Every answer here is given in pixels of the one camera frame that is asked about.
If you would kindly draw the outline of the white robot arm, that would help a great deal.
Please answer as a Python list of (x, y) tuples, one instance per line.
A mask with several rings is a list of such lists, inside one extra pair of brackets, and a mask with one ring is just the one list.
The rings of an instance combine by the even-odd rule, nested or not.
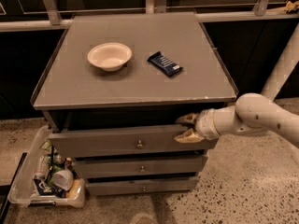
[(257, 93), (244, 94), (228, 107), (185, 115), (176, 123), (191, 125), (175, 137), (184, 144), (215, 140), (224, 134), (261, 136), (271, 131), (299, 147), (299, 116)]

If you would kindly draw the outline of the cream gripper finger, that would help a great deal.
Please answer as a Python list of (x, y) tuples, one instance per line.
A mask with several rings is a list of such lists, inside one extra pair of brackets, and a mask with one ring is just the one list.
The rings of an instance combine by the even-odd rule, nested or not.
[(194, 128), (190, 128), (186, 132), (175, 136), (174, 139), (179, 143), (189, 144), (199, 143), (204, 140), (204, 137), (201, 136)]
[(177, 124), (194, 125), (198, 119), (198, 113), (190, 113), (176, 119)]

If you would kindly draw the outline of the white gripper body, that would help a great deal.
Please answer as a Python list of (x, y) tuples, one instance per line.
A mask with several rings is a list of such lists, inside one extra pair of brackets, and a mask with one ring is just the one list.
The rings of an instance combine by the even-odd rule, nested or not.
[(206, 140), (214, 140), (220, 137), (214, 124), (214, 113), (214, 109), (203, 110), (196, 118), (195, 130)]

